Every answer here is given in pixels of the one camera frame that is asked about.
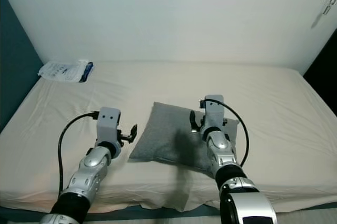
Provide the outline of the bed with cream sheet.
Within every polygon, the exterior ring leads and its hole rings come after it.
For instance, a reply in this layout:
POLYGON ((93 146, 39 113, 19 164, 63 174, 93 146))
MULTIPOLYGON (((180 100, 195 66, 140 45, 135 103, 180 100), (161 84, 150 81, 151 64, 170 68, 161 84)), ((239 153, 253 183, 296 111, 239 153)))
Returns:
MULTIPOLYGON (((154 103, 199 110, 221 94, 244 120, 250 155, 243 167, 277 212, 337 202, 337 116, 292 69, 214 63, 98 62, 84 83, 40 79, 0 135, 0 204, 49 212, 58 193, 58 137, 78 115, 121 110, 138 138, 154 103)), ((213 178, 156 162, 113 160, 91 207, 104 213, 140 205, 179 211, 219 207, 213 178)))

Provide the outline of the grey fabric pillow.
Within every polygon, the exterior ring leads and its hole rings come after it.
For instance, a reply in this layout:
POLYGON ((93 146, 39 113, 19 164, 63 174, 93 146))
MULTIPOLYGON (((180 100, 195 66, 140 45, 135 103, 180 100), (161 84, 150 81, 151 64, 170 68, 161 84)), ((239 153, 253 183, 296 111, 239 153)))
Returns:
POLYGON ((154 103, 141 138, 128 159, 131 162, 155 161, 212 173, 211 159, 200 130, 192 131, 190 115, 205 113, 171 104, 154 103))

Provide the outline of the black furniture panel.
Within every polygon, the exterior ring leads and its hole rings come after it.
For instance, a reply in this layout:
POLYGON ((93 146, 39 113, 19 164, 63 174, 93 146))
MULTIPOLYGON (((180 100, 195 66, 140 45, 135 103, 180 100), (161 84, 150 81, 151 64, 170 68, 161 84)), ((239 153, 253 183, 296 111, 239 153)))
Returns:
POLYGON ((327 42, 303 77, 329 108, 337 113, 337 38, 327 42))

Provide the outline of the white and blue plastic package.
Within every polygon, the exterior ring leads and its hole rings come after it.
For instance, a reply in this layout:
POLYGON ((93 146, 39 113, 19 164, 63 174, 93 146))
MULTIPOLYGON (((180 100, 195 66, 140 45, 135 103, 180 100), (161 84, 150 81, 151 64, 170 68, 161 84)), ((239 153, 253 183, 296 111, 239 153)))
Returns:
POLYGON ((37 75, 50 81, 84 83, 93 69, 94 63, 89 60, 74 63, 51 61, 44 64, 37 75))

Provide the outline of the metal wall hook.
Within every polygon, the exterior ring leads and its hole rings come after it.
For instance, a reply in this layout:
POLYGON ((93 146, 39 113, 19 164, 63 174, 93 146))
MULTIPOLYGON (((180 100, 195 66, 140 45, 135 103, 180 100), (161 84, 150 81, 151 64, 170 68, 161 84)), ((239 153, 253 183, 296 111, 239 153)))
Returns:
POLYGON ((327 0, 327 2, 325 3, 325 6, 322 9, 322 15, 327 15, 336 3, 337 3, 337 0, 327 0))

